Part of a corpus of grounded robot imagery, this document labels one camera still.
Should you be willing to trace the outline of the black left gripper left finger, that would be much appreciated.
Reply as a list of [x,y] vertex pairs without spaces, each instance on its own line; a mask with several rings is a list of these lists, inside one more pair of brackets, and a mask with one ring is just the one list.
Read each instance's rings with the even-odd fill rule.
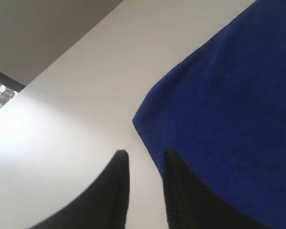
[[70,204],[35,229],[123,229],[129,206],[129,156],[118,150],[100,175]]

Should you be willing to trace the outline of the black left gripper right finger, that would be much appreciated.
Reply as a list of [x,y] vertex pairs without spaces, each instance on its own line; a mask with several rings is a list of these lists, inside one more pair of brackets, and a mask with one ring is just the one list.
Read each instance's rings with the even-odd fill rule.
[[163,161],[163,193],[171,229],[266,229],[220,199],[173,150]]

